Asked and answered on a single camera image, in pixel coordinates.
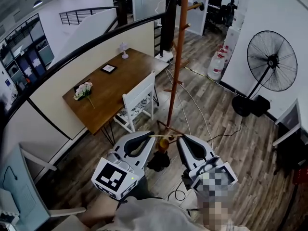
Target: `pedestal fan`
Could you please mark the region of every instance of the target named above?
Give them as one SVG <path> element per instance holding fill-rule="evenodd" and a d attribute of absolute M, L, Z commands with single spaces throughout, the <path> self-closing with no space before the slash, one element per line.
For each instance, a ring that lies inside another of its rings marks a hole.
<path fill-rule="evenodd" d="M 247 98 L 234 97 L 232 106 L 236 113 L 248 116 L 250 100 L 259 85 L 272 90 L 287 90 L 297 75 L 297 60 L 290 43 L 273 31 L 262 31 L 253 36 L 247 48 L 247 61 L 251 73 L 258 81 Z"/>

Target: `fan base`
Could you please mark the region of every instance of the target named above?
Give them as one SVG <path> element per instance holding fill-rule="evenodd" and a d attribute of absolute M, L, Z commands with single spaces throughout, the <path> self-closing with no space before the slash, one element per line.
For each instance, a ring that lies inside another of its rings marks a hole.
<path fill-rule="evenodd" d="M 237 96 L 232 99 L 232 107 L 237 114 L 246 117 L 251 113 L 251 102 L 248 98 Z"/>

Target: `wooden coat rack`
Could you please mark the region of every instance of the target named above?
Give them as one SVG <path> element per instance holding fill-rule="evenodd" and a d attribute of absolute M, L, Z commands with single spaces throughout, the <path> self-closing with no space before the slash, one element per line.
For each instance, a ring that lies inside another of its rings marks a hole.
<path fill-rule="evenodd" d="M 169 106 L 169 113 L 168 113 L 168 120 L 167 124 L 157 121 L 158 123 L 162 124 L 163 126 L 166 127 L 166 129 L 171 129 L 175 131 L 176 133 L 183 134 L 182 132 L 171 128 L 170 123 L 171 123 L 171 118 L 172 118 L 172 111 L 173 111 L 173 105 L 174 105 L 174 100 L 175 100 L 175 95 L 177 91 L 177 85 L 182 84 L 181 81 L 179 81 L 179 73 L 180 69 L 187 64 L 189 64 L 189 60 L 185 61 L 184 63 L 181 63 L 182 59 L 182 50 L 183 50 L 183 44 L 184 44 L 184 37 L 185 37 L 185 29 L 191 26 L 190 23 L 186 23 L 186 18 L 187 18 L 187 11 L 197 8 L 201 6 L 202 3 L 197 3 L 191 6 L 188 6 L 188 0 L 182 0 L 182 6 L 181 6 L 181 14 L 180 14 L 180 25 L 179 25 L 179 37 L 178 37 L 178 45 L 176 45 L 175 42 L 173 42 L 173 47 L 177 53 L 176 59 L 175 59 L 175 69 L 174 69 L 174 75 L 173 75 L 173 85 L 172 85 L 172 90 L 165 90 L 171 92 L 171 98 L 170 98 L 170 106 Z"/>

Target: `brown tabletop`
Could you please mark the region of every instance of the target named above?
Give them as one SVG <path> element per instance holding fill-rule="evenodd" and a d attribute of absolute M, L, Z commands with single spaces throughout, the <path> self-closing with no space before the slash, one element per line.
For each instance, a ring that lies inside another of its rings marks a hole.
<path fill-rule="evenodd" d="M 126 53 L 129 58 L 122 59 L 122 54 L 119 54 L 79 82 L 81 84 L 88 81 L 93 84 L 90 99 L 95 109 L 86 98 L 76 101 L 73 98 L 73 87 L 63 96 L 68 106 L 92 134 L 98 132 L 124 107 L 123 94 L 131 91 L 151 71 L 154 70 L 158 74 L 168 66 L 168 63 L 134 49 L 128 49 Z M 105 73 L 100 69 L 106 64 L 116 66 L 117 69 L 111 74 Z"/>

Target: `flower bouquet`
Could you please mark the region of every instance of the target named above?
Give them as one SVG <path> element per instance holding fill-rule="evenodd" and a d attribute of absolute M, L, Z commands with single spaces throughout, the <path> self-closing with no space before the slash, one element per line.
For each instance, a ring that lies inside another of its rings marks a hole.
<path fill-rule="evenodd" d="M 83 84 L 81 84 L 74 95 L 74 99 L 79 101 L 83 98 L 87 98 L 90 103 L 92 104 L 93 108 L 95 109 L 91 99 L 90 99 L 90 94 L 91 94 L 91 87 L 92 87 L 92 83 L 91 82 L 85 82 Z"/>

